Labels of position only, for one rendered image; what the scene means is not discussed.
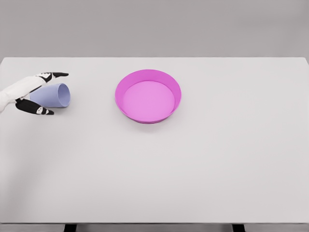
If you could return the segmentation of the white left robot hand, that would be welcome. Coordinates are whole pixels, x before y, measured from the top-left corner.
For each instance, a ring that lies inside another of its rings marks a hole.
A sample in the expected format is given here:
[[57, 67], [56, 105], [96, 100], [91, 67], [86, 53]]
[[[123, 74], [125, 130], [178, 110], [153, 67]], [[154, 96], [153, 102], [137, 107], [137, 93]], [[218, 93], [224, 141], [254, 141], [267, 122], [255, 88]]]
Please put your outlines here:
[[53, 115], [54, 111], [49, 110], [26, 98], [31, 92], [45, 86], [53, 79], [69, 76], [66, 72], [42, 72], [33, 76], [27, 76], [4, 88], [15, 107], [23, 112], [34, 115]]

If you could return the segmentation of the lavender plastic cup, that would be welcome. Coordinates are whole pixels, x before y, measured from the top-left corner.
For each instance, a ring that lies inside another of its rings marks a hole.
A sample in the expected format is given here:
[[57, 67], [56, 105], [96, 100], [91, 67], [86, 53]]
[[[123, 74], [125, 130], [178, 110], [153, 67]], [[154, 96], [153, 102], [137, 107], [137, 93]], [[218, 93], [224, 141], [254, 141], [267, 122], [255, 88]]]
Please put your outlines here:
[[43, 86], [29, 96], [31, 101], [44, 107], [64, 108], [70, 104], [70, 90], [64, 83]]

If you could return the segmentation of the pink round plate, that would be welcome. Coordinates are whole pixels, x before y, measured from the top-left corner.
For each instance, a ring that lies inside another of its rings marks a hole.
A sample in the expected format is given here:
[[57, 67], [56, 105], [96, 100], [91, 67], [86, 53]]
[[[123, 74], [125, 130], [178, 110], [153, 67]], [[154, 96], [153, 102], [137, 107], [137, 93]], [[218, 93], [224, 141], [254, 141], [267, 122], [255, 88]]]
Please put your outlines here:
[[139, 123], [154, 124], [177, 110], [182, 90], [168, 73], [145, 69], [126, 75], [118, 83], [114, 97], [125, 116]]

